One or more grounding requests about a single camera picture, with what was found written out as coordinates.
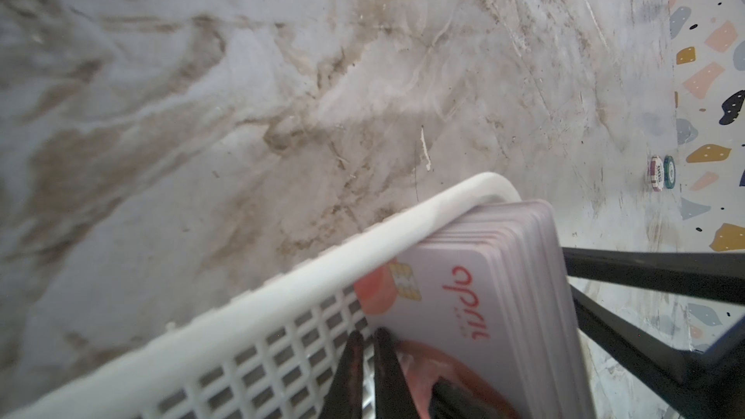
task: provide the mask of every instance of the scratch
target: scratch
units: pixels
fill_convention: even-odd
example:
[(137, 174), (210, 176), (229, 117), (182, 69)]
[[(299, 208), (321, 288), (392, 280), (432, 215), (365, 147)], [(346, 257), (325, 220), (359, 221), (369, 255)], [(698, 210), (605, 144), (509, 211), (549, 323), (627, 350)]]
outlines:
[(585, 0), (585, 5), (587, 5), (587, 9), (590, 11), (590, 16), (592, 17), (592, 23), (595, 23), (595, 29), (598, 30), (598, 34), (601, 36), (601, 41), (603, 42), (603, 45), (605, 46), (608, 51), (610, 51), (610, 47), (608, 47), (608, 42), (605, 40), (605, 36), (603, 35), (603, 31), (601, 30), (601, 26), (598, 24), (598, 20), (595, 19), (595, 14), (592, 12), (592, 7), (590, 6), (590, 2), (588, 0)]
[[(587, 182), (586, 182), (586, 181), (585, 181), (585, 179), (584, 179), (584, 178), (582, 177), (582, 175), (580, 175), (580, 171), (579, 171), (579, 169), (578, 169), (578, 168), (577, 168), (577, 166), (576, 166), (576, 165), (575, 165), (575, 164), (573, 163), (573, 161), (572, 161), (572, 159), (570, 158), (570, 156), (569, 156), (569, 153), (567, 152), (567, 150), (566, 150), (566, 148), (564, 147), (564, 145), (562, 145), (562, 149), (564, 150), (564, 155), (566, 155), (566, 158), (567, 158), (567, 160), (569, 160), (569, 163), (571, 163), (571, 165), (572, 165), (572, 169), (574, 170), (574, 174), (575, 174), (575, 175), (577, 176), (577, 178), (579, 178), (579, 179), (580, 179), (580, 180), (581, 180), (581, 181), (582, 181), (582, 182), (583, 182), (583, 183), (585, 184), (585, 187), (587, 187), (587, 189), (588, 189), (588, 190), (590, 190), (590, 189), (591, 189), (591, 188), (590, 188), (590, 185), (589, 185), (589, 184), (587, 184)], [(585, 189), (584, 189), (584, 188), (582, 188), (582, 185), (580, 185), (580, 189), (582, 190), (582, 194), (583, 194), (583, 195), (586, 195), (586, 194), (587, 194), (587, 193), (585, 192)]]
[(527, 74), (530, 75), (530, 79), (533, 80), (533, 85), (535, 86), (535, 90), (538, 91), (538, 96), (541, 98), (541, 101), (543, 102), (544, 110), (549, 116), (551, 116), (551, 112), (549, 111), (549, 108), (548, 108), (548, 103), (546, 102), (546, 98), (543, 96), (543, 91), (541, 91), (541, 88), (538, 86), (538, 81), (535, 79), (533, 70), (530, 69), (530, 66), (525, 62), (525, 59), (522, 56), (522, 52), (520, 52), (520, 49), (517, 45), (515, 32), (512, 30), (512, 28), (509, 27), (506, 20), (504, 20), (501, 14), (499, 13), (499, 8), (497, 7), (494, 0), (486, 0), (486, 2), (489, 5), (489, 10), (491, 11), (492, 15), (494, 15), (494, 17), (498, 20), (498, 22), (504, 25), (504, 28), (508, 31), (509, 40), (513, 45), (513, 49), (515, 50), (517, 57), (519, 57), (520, 61), (522, 62), (523, 68), (527, 70)]
[(104, 23), (152, 23), (154, 21), (161, 21), (158, 17), (154, 16), (102, 16), (98, 20)]
[(429, 172), (432, 170), (432, 159), (429, 158), (429, 152), (427, 152), (427, 143), (424, 141), (424, 125), (422, 125), (422, 150), (424, 151), (424, 158), (427, 159), (427, 165), (425, 168)]
[(343, 157), (341, 157), (341, 154), (339, 154), (338, 149), (336, 149), (336, 144), (334, 144), (334, 141), (329, 143), (329, 148), (331, 150), (331, 153), (336, 157), (336, 160), (340, 161), (341, 163), (345, 163), (349, 165), (349, 161)]
[(359, 220), (357, 219), (357, 216), (355, 215), (354, 212), (352, 212), (349, 206), (344, 207), (344, 213), (349, 217), (349, 219), (352, 219), (352, 221), (355, 223), (359, 231), (362, 231), (364, 229), (364, 227), (360, 225)]
[(91, 22), (95, 23), (95, 20), (93, 19), (93, 17), (92, 17), (92, 16), (90, 16), (89, 14), (83, 13), (82, 11), (80, 11), (80, 10), (76, 9), (75, 7), (72, 7), (72, 6), (71, 6), (71, 7), (70, 7), (70, 12), (72, 12), (72, 13), (74, 13), (74, 14), (77, 14), (77, 15), (79, 15), (79, 16), (81, 16), (81, 17), (85, 18), (86, 20), (88, 20), (88, 21), (91, 21)]
[(434, 49), (435, 44), (440, 40), (440, 37), (442, 37), (445, 32), (447, 32), (448, 28), (450, 28), (450, 24), (453, 21), (453, 15), (455, 14), (455, 9), (452, 10), (450, 13), (450, 18), (448, 19), (448, 22), (445, 23), (445, 25), (442, 27), (439, 33), (434, 37), (432, 40), (432, 43), (427, 46), (427, 50), (424, 52), (424, 56), (422, 57), (422, 60), (419, 62), (418, 65), (416, 65), (416, 68), (414, 69), (413, 73), (411, 74), (411, 80), (406, 84), (404, 87), (403, 92), (408, 93), (409, 91), (414, 88), (417, 82), (419, 82), (419, 74), (422, 72), (422, 69), (424, 68), (424, 64), (427, 62), (427, 59), (432, 54), (432, 50)]
[(497, 147), (502, 152), (502, 155), (504, 155), (507, 158), (507, 160), (509, 160), (508, 154), (504, 151), (504, 147), (502, 147), (502, 144), (499, 142), (499, 137), (497, 136), (497, 128), (496, 128), (496, 126), (494, 126), (494, 124), (492, 124), (492, 123), (490, 123), (490, 125), (492, 125), (492, 127), (494, 128), (493, 129), (493, 131), (494, 131), (494, 141), (497, 143)]
[(569, 131), (569, 127), (567, 126), (567, 127), (566, 127), (566, 128), (564, 128), (564, 129), (563, 129), (563, 130), (562, 130), (562, 131), (561, 131), (561, 132), (560, 132), (560, 133), (559, 133), (558, 135), (556, 135), (556, 139), (554, 140), (554, 142), (553, 142), (553, 143), (551, 143), (551, 144), (549, 144), (549, 145), (548, 145), (548, 148), (547, 148), (546, 150), (547, 150), (547, 151), (550, 151), (550, 150), (551, 150), (551, 148), (552, 148), (552, 147), (554, 147), (554, 145), (555, 145), (556, 143), (559, 143), (559, 142), (561, 141), (561, 137), (562, 137), (562, 135), (563, 135), (564, 133), (568, 132), (568, 131)]
[(608, 397), (608, 394), (605, 391), (605, 387), (603, 386), (603, 380), (601, 379), (600, 372), (598, 372), (598, 367), (595, 365), (594, 359), (590, 359), (590, 364), (592, 364), (592, 370), (595, 371), (595, 377), (598, 378), (598, 385), (601, 387), (601, 391), (603, 392), (603, 396), (606, 397), (606, 401), (610, 403), (610, 398)]

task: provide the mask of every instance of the poker chip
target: poker chip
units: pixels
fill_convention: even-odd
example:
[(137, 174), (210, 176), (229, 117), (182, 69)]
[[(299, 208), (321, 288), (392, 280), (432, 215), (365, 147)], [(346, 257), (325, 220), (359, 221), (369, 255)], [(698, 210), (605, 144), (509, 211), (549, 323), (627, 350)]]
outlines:
[(675, 187), (675, 161), (673, 160), (673, 156), (665, 156), (663, 170), (665, 171), (665, 187), (668, 190), (672, 190)]
[(658, 155), (653, 155), (650, 160), (649, 177), (653, 190), (662, 191), (664, 189), (665, 167), (662, 158)]

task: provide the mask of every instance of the marble surface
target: marble surface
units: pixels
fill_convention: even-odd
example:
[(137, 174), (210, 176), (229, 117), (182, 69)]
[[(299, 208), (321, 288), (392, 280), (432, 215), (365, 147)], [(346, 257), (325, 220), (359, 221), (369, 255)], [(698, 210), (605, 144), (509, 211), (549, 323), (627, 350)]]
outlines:
[[(679, 249), (679, 192), (645, 182), (677, 148), (668, 19), (667, 0), (2, 0), (0, 411), (485, 170), (549, 200), (564, 246)], [(675, 297), (585, 290), (688, 342)], [(666, 411), (586, 347), (599, 417)]]

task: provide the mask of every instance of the pink object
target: pink object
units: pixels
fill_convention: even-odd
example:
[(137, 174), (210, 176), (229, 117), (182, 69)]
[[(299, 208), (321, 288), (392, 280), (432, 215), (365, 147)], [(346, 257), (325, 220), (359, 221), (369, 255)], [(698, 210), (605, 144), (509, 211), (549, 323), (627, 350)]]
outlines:
[(703, 190), (708, 185), (716, 182), (719, 179), (719, 175), (714, 172), (706, 172), (701, 175), (701, 178), (696, 180), (696, 183), (691, 187), (691, 191)]
[(735, 25), (730, 20), (727, 20), (720, 27), (716, 28), (704, 42), (717, 52), (724, 52), (729, 49), (729, 46), (737, 38), (738, 32), (735, 31)]
[(717, 79), (723, 71), (724, 68), (717, 63), (708, 64), (701, 70), (697, 71), (694, 76), (686, 79), (683, 82), (683, 86), (697, 99), (703, 99), (706, 96), (706, 91), (709, 90), (709, 87), (714, 82), (714, 79)]
[(411, 399), (414, 400), (420, 419), (431, 417), (428, 409), (432, 400), (432, 387), (440, 377), (468, 391), (468, 388), (459, 380), (452, 365), (441, 362), (439, 359), (414, 356), (409, 353), (398, 353), (398, 356), (398, 363), (404, 373), (406, 385), (409, 387)]

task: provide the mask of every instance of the black metal bar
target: black metal bar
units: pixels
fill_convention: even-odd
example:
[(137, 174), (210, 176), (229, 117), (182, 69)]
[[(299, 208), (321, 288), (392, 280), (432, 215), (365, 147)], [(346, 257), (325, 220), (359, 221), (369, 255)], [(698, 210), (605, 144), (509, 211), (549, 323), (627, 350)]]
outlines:
[(745, 365), (740, 364), (711, 388), (712, 405), (721, 411), (720, 419), (745, 417)]
[(682, 385), (694, 376), (688, 357), (595, 303), (572, 287), (580, 329), (631, 374), (661, 396), (687, 419), (717, 417), (708, 390)]
[(567, 273), (613, 284), (745, 304), (745, 257), (564, 248)]
[(378, 328), (372, 342), (375, 348), (376, 419), (419, 419), (390, 332)]
[(350, 333), (319, 419), (362, 418), (363, 348), (362, 335)]
[(440, 377), (432, 386), (429, 402), (429, 417), (432, 419), (506, 419), (492, 406), (476, 399), (447, 379)]
[(690, 382), (692, 388), (719, 388), (731, 379), (732, 372), (745, 365), (745, 319), (695, 358), (695, 364), (701, 374)]

